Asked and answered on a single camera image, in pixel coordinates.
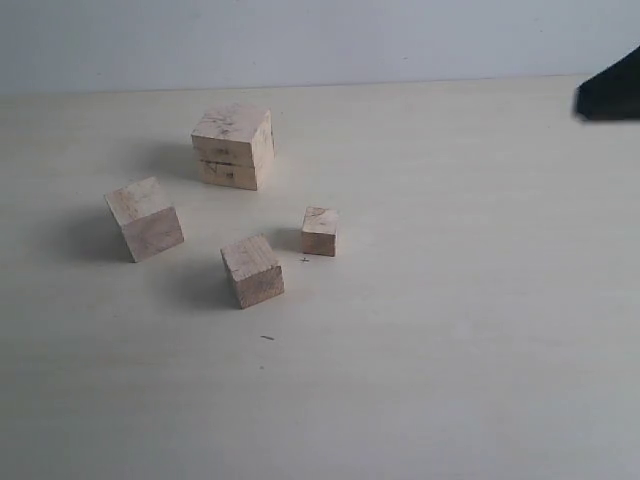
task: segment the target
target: light wooden table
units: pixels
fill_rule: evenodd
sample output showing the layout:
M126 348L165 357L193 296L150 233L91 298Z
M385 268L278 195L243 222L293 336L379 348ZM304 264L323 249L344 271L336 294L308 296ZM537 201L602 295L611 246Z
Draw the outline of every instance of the light wooden table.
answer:
M582 80L0 98L0 478L637 480L640 128ZM230 101L258 193L196 178ZM151 175L186 243L132 264L102 195ZM260 232L287 291L237 310Z

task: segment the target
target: white table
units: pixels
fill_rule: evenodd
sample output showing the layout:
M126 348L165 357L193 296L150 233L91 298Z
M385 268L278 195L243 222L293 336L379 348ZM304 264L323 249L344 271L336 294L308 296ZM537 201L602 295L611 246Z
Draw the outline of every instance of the white table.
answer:
M0 478L637 480L640 128L582 80L0 98ZM273 110L258 193L196 177L231 101ZM151 175L187 240L133 264L102 195ZM259 232L287 291L242 311Z

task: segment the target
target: small wooden cube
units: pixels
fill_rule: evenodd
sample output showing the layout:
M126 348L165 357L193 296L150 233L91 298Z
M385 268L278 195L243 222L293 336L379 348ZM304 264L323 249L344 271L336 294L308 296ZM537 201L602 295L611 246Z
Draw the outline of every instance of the small wooden cube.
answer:
M228 245L220 253L240 308L284 293L282 267L263 235Z
M176 209L155 177L104 196L135 262L184 242Z
M212 108L191 140L205 183L257 190L275 157L271 111L253 105Z
M302 224L302 252L336 256L338 211L308 207Z

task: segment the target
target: white wall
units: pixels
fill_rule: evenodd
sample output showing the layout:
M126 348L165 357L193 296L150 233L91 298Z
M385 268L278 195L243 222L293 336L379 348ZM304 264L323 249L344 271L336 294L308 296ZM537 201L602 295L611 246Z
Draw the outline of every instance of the white wall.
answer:
M638 0L0 0L0 93L601 70Z

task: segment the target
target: black object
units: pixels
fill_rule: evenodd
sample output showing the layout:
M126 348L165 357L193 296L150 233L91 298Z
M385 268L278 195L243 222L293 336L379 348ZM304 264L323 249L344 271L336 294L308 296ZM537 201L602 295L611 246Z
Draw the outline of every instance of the black object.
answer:
M639 120L640 47L583 83L574 113L585 120Z

